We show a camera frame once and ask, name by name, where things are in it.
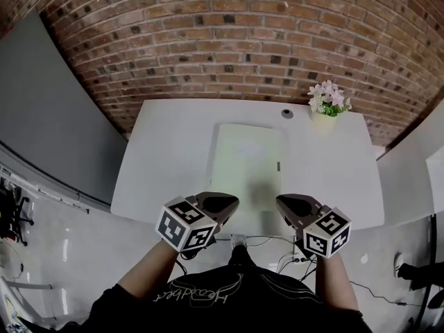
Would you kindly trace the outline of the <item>grey refrigerator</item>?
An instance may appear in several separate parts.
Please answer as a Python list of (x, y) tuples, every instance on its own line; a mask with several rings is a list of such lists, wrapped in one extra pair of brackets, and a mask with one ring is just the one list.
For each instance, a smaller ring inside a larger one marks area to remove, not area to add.
[(36, 12), (0, 39), (1, 163), (33, 184), (109, 211), (126, 146)]

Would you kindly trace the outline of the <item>white bookshelf cabinet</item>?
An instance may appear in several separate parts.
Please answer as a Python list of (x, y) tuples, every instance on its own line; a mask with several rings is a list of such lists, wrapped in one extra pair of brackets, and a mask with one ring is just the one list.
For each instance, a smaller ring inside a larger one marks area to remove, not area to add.
[(386, 225), (443, 212), (444, 100), (377, 165)]

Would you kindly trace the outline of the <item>person's black trouser leg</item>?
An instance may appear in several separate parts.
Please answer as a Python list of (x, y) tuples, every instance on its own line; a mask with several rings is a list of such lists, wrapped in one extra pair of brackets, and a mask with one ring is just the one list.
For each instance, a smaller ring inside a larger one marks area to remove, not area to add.
[(256, 266), (256, 263), (248, 254), (247, 247), (243, 245), (235, 246), (232, 249), (231, 258), (228, 261), (229, 266)]

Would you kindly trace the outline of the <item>black office chair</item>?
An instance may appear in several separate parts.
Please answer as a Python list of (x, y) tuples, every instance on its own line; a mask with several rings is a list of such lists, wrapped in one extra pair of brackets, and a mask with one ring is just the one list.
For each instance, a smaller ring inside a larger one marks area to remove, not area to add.
[(6, 180), (0, 177), (0, 239), (11, 239), (24, 246), (28, 242), (22, 234), (22, 223), (33, 226), (34, 220), (22, 217), (24, 203), (29, 203), (30, 198), (22, 196), (20, 200), (12, 189), (7, 188)]

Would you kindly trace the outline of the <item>black curved pole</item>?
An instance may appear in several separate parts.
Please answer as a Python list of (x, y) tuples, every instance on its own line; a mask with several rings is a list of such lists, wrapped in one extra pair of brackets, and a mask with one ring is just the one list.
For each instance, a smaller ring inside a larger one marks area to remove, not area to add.
[[(437, 246), (437, 226), (436, 226), (436, 214), (432, 214), (429, 217), (430, 227), (429, 227), (429, 244), (430, 244), (430, 264), (436, 263), (436, 246)], [(422, 321), (425, 316), (425, 311), (427, 304), (429, 302), (430, 292), (432, 290), (432, 285), (428, 284), (424, 290), (424, 297), (422, 300), (422, 305), (420, 307), (419, 315), (417, 318), (417, 331), (422, 329)]]

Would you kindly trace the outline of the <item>white metal shelf rack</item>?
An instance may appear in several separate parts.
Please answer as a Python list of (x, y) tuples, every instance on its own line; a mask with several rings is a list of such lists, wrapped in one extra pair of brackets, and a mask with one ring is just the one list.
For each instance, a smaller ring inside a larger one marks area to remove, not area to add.
[(82, 203), (80, 203), (77, 200), (73, 200), (67, 196), (63, 196), (62, 194), (59, 194), (56, 191), (52, 191), (42, 185), (39, 184), (33, 184), (29, 181), (27, 181), (25, 178), (19, 176), (14, 171), (11, 171), (8, 167), (6, 167), (3, 163), (0, 162), (0, 177), (5, 178), (9, 182), (11, 182), (14, 185), (20, 186), (24, 188), (26, 191), (34, 195), (35, 197), (45, 197), (48, 199), (51, 199), (54, 202), (62, 203), (66, 206), (76, 208), (77, 210), (80, 210), (84, 213), (89, 214), (90, 208), (87, 206), (84, 206)]

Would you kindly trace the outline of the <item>person's right forearm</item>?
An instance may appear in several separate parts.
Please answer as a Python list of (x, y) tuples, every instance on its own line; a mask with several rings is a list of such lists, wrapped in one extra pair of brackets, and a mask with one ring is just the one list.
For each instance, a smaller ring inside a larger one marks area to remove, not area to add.
[(330, 307), (358, 311), (358, 302), (340, 254), (317, 257), (316, 295)]

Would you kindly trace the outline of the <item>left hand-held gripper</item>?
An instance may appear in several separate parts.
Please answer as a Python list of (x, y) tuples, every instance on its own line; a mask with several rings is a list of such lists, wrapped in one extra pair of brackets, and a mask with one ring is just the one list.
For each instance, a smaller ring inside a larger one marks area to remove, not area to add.
[(214, 235), (236, 212), (236, 196), (204, 191), (179, 196), (162, 206), (155, 231), (179, 253), (197, 253), (215, 242)]

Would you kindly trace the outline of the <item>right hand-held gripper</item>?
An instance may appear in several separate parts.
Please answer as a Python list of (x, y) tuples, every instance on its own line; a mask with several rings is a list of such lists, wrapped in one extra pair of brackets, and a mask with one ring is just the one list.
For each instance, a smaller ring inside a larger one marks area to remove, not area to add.
[(281, 194), (276, 197), (276, 205), (306, 251), (330, 258), (350, 239), (351, 220), (336, 207), (302, 194)]

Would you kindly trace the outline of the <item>white desk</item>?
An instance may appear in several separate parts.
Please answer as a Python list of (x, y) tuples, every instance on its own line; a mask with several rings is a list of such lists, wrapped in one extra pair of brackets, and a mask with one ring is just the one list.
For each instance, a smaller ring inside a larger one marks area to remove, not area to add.
[[(289, 109), (292, 119), (281, 111)], [(364, 118), (339, 115), (324, 135), (307, 105), (229, 99), (147, 100), (139, 112), (117, 178), (111, 212), (156, 223), (176, 197), (210, 191), (219, 127), (225, 123), (282, 133), (280, 194), (304, 194), (341, 210), (354, 230), (384, 223), (376, 156)], [(226, 234), (289, 236), (276, 202), (274, 212), (241, 212), (222, 227)]]

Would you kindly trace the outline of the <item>person's black shirt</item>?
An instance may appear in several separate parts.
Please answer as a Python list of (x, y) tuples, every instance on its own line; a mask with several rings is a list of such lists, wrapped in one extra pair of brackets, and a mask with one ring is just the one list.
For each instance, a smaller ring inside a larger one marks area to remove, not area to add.
[(178, 277), (144, 300), (115, 285), (80, 333), (372, 333), (360, 311), (326, 305), (302, 282), (254, 266)]

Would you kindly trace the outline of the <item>potted pink flower plant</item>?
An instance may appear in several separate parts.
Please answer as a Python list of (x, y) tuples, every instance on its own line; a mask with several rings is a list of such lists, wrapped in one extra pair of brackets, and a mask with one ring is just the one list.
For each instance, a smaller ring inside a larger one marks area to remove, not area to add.
[(351, 99), (343, 95), (344, 91), (331, 80), (316, 83), (309, 87), (309, 106), (311, 120), (320, 134), (330, 133), (339, 115), (352, 109)]

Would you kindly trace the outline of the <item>light green paper sheet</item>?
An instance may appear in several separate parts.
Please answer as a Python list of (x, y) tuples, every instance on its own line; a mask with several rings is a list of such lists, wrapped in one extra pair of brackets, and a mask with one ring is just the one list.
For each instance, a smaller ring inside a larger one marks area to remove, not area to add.
[(236, 196), (241, 212), (274, 212), (283, 155), (279, 130), (225, 123), (218, 131), (209, 190)]

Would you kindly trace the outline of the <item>person's left forearm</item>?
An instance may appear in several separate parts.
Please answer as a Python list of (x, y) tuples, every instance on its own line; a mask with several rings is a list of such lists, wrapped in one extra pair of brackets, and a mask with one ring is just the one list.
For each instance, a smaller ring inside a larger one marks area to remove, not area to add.
[(179, 252), (161, 240), (132, 267), (118, 285), (138, 299), (145, 299), (168, 282)]

